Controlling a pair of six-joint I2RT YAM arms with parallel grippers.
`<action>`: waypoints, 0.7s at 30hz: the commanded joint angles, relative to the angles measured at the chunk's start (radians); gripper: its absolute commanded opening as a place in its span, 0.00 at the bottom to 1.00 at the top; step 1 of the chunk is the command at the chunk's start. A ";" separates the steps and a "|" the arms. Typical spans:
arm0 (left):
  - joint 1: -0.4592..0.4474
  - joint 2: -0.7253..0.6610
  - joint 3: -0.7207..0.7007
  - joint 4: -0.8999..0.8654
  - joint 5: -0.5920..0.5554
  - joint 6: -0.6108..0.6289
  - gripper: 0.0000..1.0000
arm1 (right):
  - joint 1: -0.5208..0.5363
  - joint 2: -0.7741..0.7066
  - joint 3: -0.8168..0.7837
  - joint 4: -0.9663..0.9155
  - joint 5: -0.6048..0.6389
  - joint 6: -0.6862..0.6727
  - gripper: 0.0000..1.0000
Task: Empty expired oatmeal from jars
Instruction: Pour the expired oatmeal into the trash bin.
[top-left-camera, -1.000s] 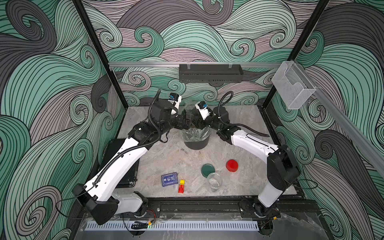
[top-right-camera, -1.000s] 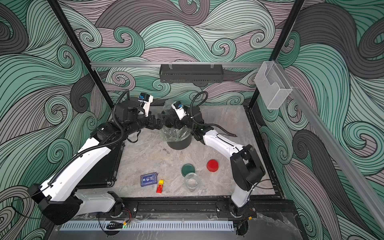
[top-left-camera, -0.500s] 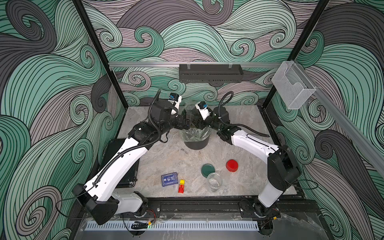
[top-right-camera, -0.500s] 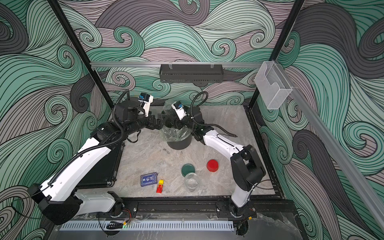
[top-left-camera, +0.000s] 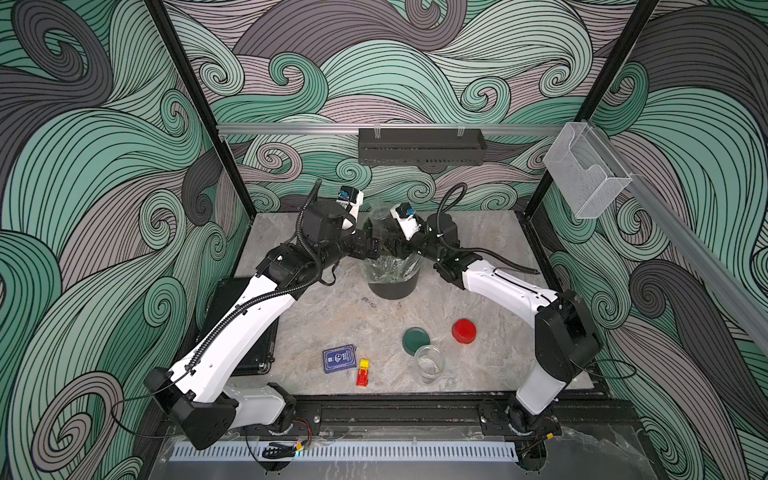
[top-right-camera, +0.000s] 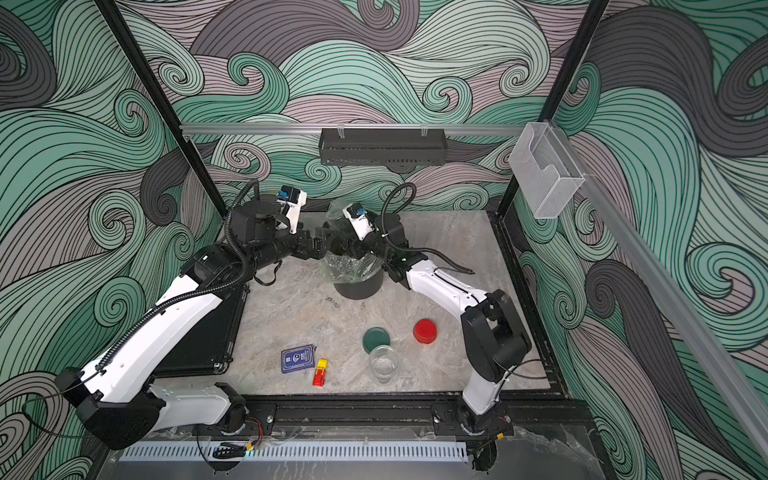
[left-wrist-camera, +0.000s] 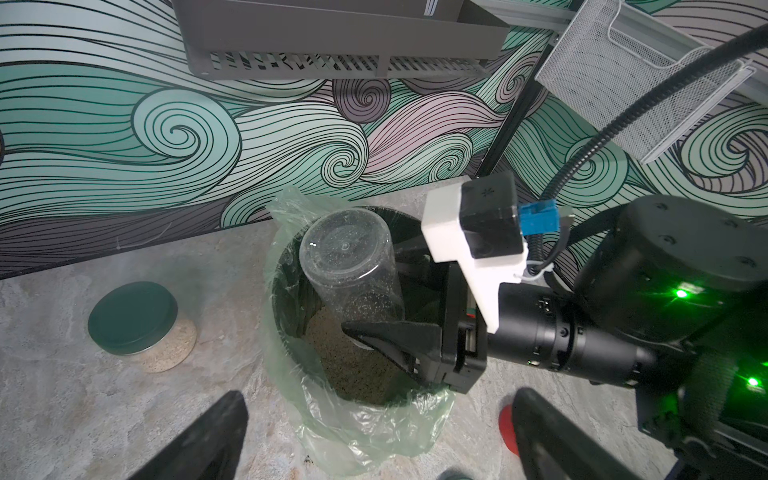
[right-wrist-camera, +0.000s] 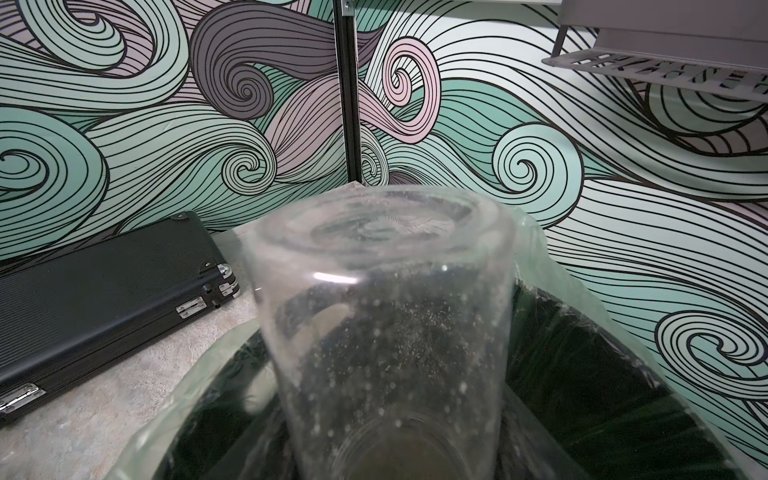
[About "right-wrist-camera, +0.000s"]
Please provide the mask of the red-lidded oatmeal jar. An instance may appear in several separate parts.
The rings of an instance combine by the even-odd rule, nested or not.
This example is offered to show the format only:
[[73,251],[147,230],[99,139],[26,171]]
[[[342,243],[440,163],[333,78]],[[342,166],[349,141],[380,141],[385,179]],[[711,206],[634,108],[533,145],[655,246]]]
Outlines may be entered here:
[[493,476],[517,226],[487,196],[401,185],[338,189],[243,230],[303,478]]

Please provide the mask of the black bin with green liner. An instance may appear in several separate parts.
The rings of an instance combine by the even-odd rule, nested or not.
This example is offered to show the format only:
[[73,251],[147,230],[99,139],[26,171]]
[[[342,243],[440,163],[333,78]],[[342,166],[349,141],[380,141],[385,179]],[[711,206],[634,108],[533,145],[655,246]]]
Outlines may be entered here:
[[[516,212],[499,479],[763,479]],[[296,479],[262,333],[216,341],[129,441],[112,479]]]

